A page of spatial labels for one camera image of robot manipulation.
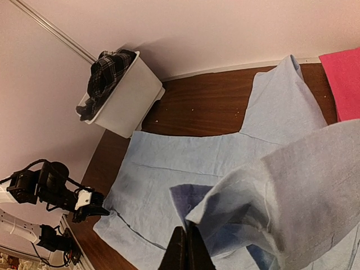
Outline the light blue shirt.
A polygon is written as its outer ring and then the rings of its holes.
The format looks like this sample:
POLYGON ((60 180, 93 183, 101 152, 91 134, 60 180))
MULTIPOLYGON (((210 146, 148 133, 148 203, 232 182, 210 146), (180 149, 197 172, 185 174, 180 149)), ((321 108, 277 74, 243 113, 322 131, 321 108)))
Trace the light blue shirt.
POLYGON ((138 269, 192 224, 217 269, 358 269, 359 121, 328 125, 287 56, 236 133, 134 132, 104 206, 94 231, 138 269))

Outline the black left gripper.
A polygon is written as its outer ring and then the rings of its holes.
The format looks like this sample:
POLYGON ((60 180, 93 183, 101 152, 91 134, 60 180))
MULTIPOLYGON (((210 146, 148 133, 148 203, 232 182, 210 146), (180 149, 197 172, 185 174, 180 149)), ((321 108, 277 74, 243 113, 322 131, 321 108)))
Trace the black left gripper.
MULTIPOLYGON (((21 174, 13 174, 7 178, 10 182, 7 191, 20 204, 41 202, 53 206, 47 208, 49 212, 56 208, 74 212, 77 198, 73 191, 65 188, 63 191, 55 193, 39 188, 39 175, 40 171, 25 171, 21 174)), ((80 223, 93 216, 108 216, 110 212, 102 207, 104 199, 105 196, 102 193, 92 192, 89 205, 76 210, 72 222, 80 223)))

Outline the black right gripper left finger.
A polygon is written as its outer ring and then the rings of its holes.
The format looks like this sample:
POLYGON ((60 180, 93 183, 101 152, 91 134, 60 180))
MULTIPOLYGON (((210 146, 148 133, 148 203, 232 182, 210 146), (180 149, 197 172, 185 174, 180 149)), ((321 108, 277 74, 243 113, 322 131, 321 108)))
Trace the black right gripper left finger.
POLYGON ((183 270, 186 266, 186 233, 176 227, 172 233, 158 270, 183 270))

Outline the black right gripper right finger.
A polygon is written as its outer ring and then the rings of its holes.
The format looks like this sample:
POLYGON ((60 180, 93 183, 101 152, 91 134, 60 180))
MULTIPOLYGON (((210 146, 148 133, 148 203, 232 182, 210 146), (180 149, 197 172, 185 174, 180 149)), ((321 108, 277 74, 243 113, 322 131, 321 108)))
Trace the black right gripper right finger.
POLYGON ((191 270, 211 270, 215 266, 208 253, 201 233, 193 222, 189 223, 187 230, 187 269, 191 270))

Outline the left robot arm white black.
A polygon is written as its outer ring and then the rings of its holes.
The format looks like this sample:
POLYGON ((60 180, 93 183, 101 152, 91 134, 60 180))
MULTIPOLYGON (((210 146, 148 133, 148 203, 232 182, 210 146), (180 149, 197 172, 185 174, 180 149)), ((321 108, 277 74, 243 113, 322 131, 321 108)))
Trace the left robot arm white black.
MULTIPOLYGON (((77 189, 70 191, 66 187, 67 181, 67 174, 44 170, 17 172, 1 180, 1 203, 46 203, 49 212, 62 209, 72 213, 74 223, 110 214, 103 207, 105 197, 102 193, 77 182, 74 183, 77 189)), ((80 260, 82 252, 68 229, 60 232, 58 226, 27 222, 1 210, 1 230, 28 240, 34 249, 61 251, 63 266, 77 264, 80 260)))

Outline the pink trousers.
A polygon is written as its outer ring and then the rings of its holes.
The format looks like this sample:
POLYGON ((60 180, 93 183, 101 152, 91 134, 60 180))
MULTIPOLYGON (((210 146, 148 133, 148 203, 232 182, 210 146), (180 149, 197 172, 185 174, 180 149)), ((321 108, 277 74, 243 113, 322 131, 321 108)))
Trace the pink trousers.
POLYGON ((335 100, 337 120, 359 118, 359 48, 319 57, 335 100))

